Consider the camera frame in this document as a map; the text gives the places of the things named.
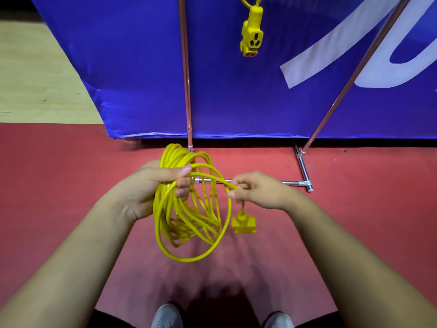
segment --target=metal frame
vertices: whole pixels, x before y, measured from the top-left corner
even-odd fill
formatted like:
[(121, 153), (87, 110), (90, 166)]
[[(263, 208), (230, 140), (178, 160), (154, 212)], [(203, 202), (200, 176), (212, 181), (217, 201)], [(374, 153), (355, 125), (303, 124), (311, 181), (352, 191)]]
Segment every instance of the metal frame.
[[(183, 50), (183, 58), (184, 58), (184, 60), (186, 58), (186, 63), (184, 62), (183, 70), (184, 70), (184, 78), (186, 79), (186, 81), (185, 81), (185, 102), (186, 102), (186, 106), (187, 106), (187, 126), (188, 126), (188, 130), (189, 130), (188, 131), (188, 149), (192, 152), (194, 149), (193, 149), (193, 144), (192, 144), (193, 137), (192, 137), (192, 132), (191, 132), (191, 105), (190, 105), (190, 83), (189, 83), (189, 75), (188, 75), (188, 46), (187, 46), (187, 23), (186, 23), (186, 16), (185, 16), (185, 0), (183, 0), (183, 16), (181, 15), (181, 11), (182, 11), (181, 10), (181, 2), (182, 1), (179, 0), (179, 14), (180, 14), (180, 18), (182, 18), (182, 17), (184, 18), (183, 26), (182, 26), (182, 20), (181, 20), (181, 28), (180, 28), (180, 31), (181, 31), (181, 40), (182, 40), (182, 35), (183, 35), (182, 31), (183, 30), (185, 31), (184, 42), (182, 42), (182, 46), (183, 46), (182, 50)], [(396, 22), (396, 20), (399, 18), (399, 16), (401, 15), (402, 11), (405, 9), (405, 7), (407, 6), (407, 4), (409, 2), (410, 2), (410, 0), (400, 0), (400, 2), (396, 5), (396, 7), (392, 11), (390, 17), (385, 21), (384, 26), (378, 32), (378, 34), (375, 37), (374, 41), (372, 42), (372, 44), (370, 45), (370, 47), (366, 51), (366, 54), (364, 54), (364, 56), (361, 59), (360, 63), (358, 63), (358, 65), (355, 68), (355, 71), (353, 72), (352, 76), (346, 82), (346, 85), (343, 87), (343, 89), (341, 90), (341, 92), (339, 93), (337, 98), (335, 99), (334, 103), (328, 109), (328, 111), (326, 112), (325, 116), (320, 121), (319, 125), (314, 130), (314, 132), (311, 135), (311, 137), (309, 137), (309, 139), (308, 139), (307, 143), (305, 144), (305, 146), (302, 149), (299, 149), (297, 145), (294, 146), (296, 158), (298, 160), (298, 163), (299, 163), (299, 166), (300, 166), (300, 169), (301, 169), (302, 176), (303, 176), (304, 180), (303, 181), (281, 181), (282, 183), (285, 183), (285, 184), (290, 185), (290, 186), (302, 186), (302, 187), (306, 187), (306, 190), (308, 192), (313, 192), (314, 191), (313, 185), (311, 183), (311, 180), (309, 179), (308, 172), (306, 171), (305, 164), (304, 164), (304, 161), (303, 161), (304, 154), (306, 153), (308, 148), (311, 146), (311, 144), (313, 143), (314, 139), (320, 133), (322, 128), (325, 126), (326, 122), (329, 120), (329, 118), (331, 117), (333, 112), (336, 110), (336, 108), (338, 107), (340, 102), (343, 100), (343, 98), (346, 95), (346, 93), (352, 87), (353, 82), (357, 79), (357, 77), (360, 74), (360, 72), (363, 70), (365, 65), (369, 62), (370, 58), (375, 53), (375, 51), (378, 49), (379, 45), (384, 40), (385, 36), (390, 31), (391, 27)], [(204, 178), (204, 181), (205, 181), (205, 183), (210, 183), (211, 179), (210, 178)], [(194, 182), (195, 183), (201, 183), (202, 179), (200, 177), (196, 177)]]

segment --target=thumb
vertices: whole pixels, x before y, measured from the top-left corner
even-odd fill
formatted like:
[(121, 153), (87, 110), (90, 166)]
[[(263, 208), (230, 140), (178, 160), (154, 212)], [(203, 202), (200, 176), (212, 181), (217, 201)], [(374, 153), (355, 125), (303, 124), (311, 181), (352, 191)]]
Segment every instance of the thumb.
[(172, 182), (185, 177), (191, 172), (191, 165), (180, 168), (150, 168), (150, 180), (155, 182)]
[(250, 201), (252, 190), (230, 190), (228, 197), (237, 200)]

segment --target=blue vinyl backdrop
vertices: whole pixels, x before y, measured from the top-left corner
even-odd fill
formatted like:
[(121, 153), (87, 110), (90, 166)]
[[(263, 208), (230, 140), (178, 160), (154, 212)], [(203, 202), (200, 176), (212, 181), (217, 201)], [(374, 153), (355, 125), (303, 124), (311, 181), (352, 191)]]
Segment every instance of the blue vinyl backdrop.
[[(397, 1), (263, 0), (244, 58), (241, 2), (186, 0), (194, 137), (311, 135)], [(33, 2), (111, 137), (187, 135), (177, 0)], [(320, 137), (437, 138), (436, 38), (412, 0)]]

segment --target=forearm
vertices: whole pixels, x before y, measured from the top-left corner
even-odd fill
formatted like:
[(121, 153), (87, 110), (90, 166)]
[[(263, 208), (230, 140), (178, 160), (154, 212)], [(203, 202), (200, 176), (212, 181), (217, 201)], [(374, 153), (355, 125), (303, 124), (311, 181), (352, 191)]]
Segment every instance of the forearm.
[(2, 327), (83, 327), (133, 223), (100, 200), (0, 310)]
[(420, 292), (314, 202), (286, 209), (350, 327), (435, 327), (437, 312)]

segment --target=person's left hand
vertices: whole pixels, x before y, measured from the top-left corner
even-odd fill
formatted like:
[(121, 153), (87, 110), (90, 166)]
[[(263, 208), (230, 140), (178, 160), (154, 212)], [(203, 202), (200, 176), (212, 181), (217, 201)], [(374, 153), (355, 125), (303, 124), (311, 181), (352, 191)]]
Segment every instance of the person's left hand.
[(191, 181), (187, 175), (190, 172), (190, 165), (182, 168), (160, 168), (160, 161), (153, 160), (119, 182), (101, 200), (116, 203), (123, 215), (135, 222), (152, 214), (153, 198), (161, 182), (176, 180), (176, 196), (187, 200)]

